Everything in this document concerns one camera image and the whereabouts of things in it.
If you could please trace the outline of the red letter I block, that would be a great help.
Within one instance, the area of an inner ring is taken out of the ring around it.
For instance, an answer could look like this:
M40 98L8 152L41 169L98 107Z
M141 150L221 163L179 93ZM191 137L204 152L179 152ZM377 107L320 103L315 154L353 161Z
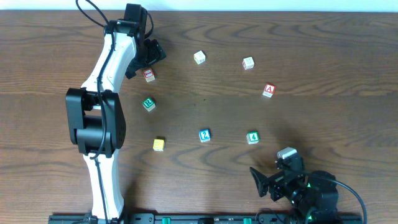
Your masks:
M144 78L146 79L146 82L151 82L155 80L155 74L151 68L145 69L142 73Z

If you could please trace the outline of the blue number 2 block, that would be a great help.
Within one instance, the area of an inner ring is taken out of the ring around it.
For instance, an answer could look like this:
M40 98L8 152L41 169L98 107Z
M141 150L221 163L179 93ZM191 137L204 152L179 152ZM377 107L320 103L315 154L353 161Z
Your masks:
M208 142L211 140L211 133L209 129L202 129L198 133L200 142Z

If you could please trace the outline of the red letter A block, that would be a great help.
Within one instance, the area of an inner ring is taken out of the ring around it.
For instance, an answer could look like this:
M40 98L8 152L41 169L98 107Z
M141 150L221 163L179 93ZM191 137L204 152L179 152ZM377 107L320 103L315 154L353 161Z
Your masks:
M271 98L274 93L275 93L275 85L267 83L264 87L262 95Z

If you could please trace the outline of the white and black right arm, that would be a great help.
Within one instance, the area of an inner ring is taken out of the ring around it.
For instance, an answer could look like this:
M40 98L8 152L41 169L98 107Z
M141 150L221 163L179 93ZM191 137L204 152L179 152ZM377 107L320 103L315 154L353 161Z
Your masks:
M336 178L328 172L308 173L301 156L276 160L278 173L267 177L255 168L250 173L260 197L286 198L293 211L282 223L339 223Z

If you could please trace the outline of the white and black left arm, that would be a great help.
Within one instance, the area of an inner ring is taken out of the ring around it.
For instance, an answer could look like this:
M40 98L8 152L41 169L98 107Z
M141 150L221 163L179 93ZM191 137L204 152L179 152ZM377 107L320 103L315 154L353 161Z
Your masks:
M78 147L90 173L93 208L87 215L51 216L49 223L128 223L119 186L119 152L126 121L119 99L125 78L163 60L165 52L146 31L152 17L139 4L126 5L124 16L105 20L104 46L88 79L66 94L71 142Z

